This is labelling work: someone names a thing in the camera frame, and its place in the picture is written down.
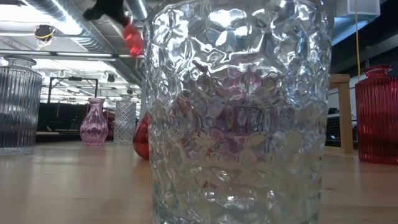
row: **ribbed glass vase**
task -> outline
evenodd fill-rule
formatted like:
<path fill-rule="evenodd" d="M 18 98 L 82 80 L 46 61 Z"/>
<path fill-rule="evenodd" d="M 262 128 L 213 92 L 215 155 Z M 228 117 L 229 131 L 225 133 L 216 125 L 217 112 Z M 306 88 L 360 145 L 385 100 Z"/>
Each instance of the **ribbed glass vase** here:
<path fill-rule="evenodd" d="M 131 95 L 122 94 L 121 97 L 122 100 L 116 102 L 113 141 L 131 145 L 136 129 L 136 104 L 131 101 Z"/>
<path fill-rule="evenodd" d="M 36 61 L 5 56 L 0 67 L 0 156 L 34 150 L 42 77 L 32 71 Z"/>

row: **clear ribbed glass vase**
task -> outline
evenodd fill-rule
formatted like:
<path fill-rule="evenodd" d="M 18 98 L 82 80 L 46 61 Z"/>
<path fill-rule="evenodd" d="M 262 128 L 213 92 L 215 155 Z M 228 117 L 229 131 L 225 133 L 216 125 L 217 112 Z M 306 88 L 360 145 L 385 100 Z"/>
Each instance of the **clear ribbed glass vase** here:
<path fill-rule="evenodd" d="M 136 129 L 136 104 L 131 101 L 132 96 L 122 94 L 122 100 L 116 102 L 114 115 L 115 144 L 132 145 L 134 130 Z"/>
<path fill-rule="evenodd" d="M 102 146 L 108 135 L 108 123 L 103 114 L 105 100 L 90 98 L 90 112 L 80 126 L 80 137 L 86 146 Z"/>
<path fill-rule="evenodd" d="M 42 77 L 32 71 L 36 61 L 5 56 L 0 67 L 0 156 L 33 152 L 39 117 Z"/>
<path fill-rule="evenodd" d="M 332 28 L 321 0 L 151 11 L 153 223 L 318 223 Z"/>

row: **ceiling duct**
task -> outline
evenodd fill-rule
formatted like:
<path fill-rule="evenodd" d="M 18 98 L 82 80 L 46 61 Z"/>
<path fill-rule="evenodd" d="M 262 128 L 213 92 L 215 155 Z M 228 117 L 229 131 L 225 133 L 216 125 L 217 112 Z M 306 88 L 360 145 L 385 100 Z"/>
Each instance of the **ceiling duct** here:
<path fill-rule="evenodd" d="M 104 40 L 100 40 L 100 33 L 95 27 L 82 19 L 82 13 L 70 0 L 24 0 L 36 10 L 49 15 L 59 23 L 67 23 L 73 20 L 84 32 L 84 38 L 74 39 L 82 47 L 90 52 L 111 52 L 111 48 Z"/>
<path fill-rule="evenodd" d="M 146 0 L 126 0 L 125 5 L 137 20 L 146 19 L 149 13 L 149 6 Z"/>
<path fill-rule="evenodd" d="M 89 21 L 83 19 L 83 13 L 73 0 L 23 0 L 36 10 L 49 15 L 59 23 L 72 22 L 78 24 L 82 31 L 82 38 L 73 40 L 91 53 L 115 54 L 112 45 L 104 38 L 101 32 Z M 141 85 L 140 75 L 126 63 L 117 59 L 114 62 L 107 62 L 121 72 L 125 81 Z"/>

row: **textured glass vase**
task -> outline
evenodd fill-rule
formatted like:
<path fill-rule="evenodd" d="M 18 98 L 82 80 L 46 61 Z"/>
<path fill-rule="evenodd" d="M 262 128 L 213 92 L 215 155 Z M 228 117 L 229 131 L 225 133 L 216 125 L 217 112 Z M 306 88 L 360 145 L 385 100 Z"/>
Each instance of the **textured glass vase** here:
<path fill-rule="evenodd" d="M 398 78 L 389 65 L 364 69 L 355 86 L 358 155 L 364 162 L 398 165 Z"/>
<path fill-rule="evenodd" d="M 80 137 L 86 146 L 102 146 L 108 135 L 108 123 L 102 112 L 105 100 L 90 98 L 90 112 L 80 126 Z"/>
<path fill-rule="evenodd" d="M 151 11 L 155 224 L 318 223 L 332 27 L 319 0 Z"/>
<path fill-rule="evenodd" d="M 134 133 L 134 150 L 143 159 L 149 159 L 149 144 L 148 144 L 148 115 L 138 122 L 136 132 Z"/>
<path fill-rule="evenodd" d="M 113 141 L 115 144 L 131 145 L 136 129 L 136 104 L 132 96 L 121 95 L 122 100 L 116 102 Z"/>
<path fill-rule="evenodd" d="M 29 154 L 36 140 L 42 77 L 31 70 L 36 61 L 5 56 L 0 67 L 0 156 Z"/>

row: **wooden post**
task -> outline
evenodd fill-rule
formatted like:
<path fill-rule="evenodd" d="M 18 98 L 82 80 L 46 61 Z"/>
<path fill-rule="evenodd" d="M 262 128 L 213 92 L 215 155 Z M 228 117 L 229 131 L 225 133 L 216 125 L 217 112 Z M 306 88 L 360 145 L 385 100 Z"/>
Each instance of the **wooden post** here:
<path fill-rule="evenodd" d="M 326 151 L 353 153 L 353 127 L 351 123 L 351 103 L 349 97 L 348 74 L 331 74 L 329 89 L 338 88 L 338 103 L 340 111 L 340 142 L 341 147 L 326 147 Z"/>

